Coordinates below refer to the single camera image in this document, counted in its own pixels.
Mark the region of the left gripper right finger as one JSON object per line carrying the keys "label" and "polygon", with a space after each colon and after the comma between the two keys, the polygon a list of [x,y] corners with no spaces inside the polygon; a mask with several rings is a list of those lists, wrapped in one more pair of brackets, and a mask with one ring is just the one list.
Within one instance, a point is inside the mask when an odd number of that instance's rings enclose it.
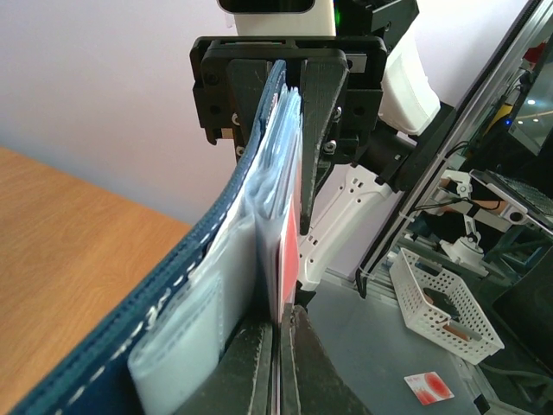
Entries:
{"label": "left gripper right finger", "polygon": [[280,414],[369,414],[336,371],[300,305],[284,308],[280,351]]}

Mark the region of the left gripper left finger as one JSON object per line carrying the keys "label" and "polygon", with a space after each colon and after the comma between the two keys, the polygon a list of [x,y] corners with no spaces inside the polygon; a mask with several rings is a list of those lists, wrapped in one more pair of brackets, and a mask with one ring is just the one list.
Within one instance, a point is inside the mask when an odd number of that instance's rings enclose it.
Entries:
{"label": "left gripper left finger", "polygon": [[267,414],[272,388],[273,327],[246,318],[219,365],[178,414]]}

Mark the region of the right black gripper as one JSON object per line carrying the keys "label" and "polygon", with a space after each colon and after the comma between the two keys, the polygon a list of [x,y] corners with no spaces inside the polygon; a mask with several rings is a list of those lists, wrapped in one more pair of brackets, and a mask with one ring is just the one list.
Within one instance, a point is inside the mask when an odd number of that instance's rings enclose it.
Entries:
{"label": "right black gripper", "polygon": [[193,95],[207,141],[234,142],[245,153],[273,64],[302,96],[299,232],[309,232],[318,167],[348,164],[377,123],[387,53],[375,36],[203,36],[190,50]]}

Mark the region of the blue card holder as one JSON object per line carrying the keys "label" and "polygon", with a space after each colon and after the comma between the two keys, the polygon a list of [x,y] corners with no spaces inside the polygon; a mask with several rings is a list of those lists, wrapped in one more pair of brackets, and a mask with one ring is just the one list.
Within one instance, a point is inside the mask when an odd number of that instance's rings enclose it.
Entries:
{"label": "blue card holder", "polygon": [[127,368],[133,346],[155,326],[168,301],[206,255],[251,169],[269,107],[286,84],[276,61],[257,105],[243,156],[215,203],[140,284],[12,409],[13,414],[140,414]]}

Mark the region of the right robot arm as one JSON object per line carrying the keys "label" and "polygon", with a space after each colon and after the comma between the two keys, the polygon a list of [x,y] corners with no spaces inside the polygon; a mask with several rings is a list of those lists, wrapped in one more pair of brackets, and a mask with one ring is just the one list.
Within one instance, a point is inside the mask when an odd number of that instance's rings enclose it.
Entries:
{"label": "right robot arm", "polygon": [[435,160],[454,109],[430,86],[411,32],[415,1],[223,1],[234,36],[204,36],[190,60],[207,141],[241,158],[271,68],[304,106],[300,274],[305,305],[370,210],[408,192]]}

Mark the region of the red white card on floor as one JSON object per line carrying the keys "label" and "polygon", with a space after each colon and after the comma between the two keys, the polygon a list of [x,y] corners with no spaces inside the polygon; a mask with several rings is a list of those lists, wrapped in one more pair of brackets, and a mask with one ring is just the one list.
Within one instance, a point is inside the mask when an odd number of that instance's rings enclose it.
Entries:
{"label": "red white card on floor", "polygon": [[422,405],[432,405],[454,397],[437,372],[409,375],[404,377],[404,381]]}

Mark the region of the white perforated basket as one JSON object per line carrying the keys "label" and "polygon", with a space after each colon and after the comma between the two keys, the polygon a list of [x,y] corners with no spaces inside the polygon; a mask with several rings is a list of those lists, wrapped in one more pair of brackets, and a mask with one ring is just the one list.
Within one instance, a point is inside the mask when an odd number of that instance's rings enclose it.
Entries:
{"label": "white perforated basket", "polygon": [[473,365],[505,348],[461,277],[405,248],[388,260],[408,329]]}

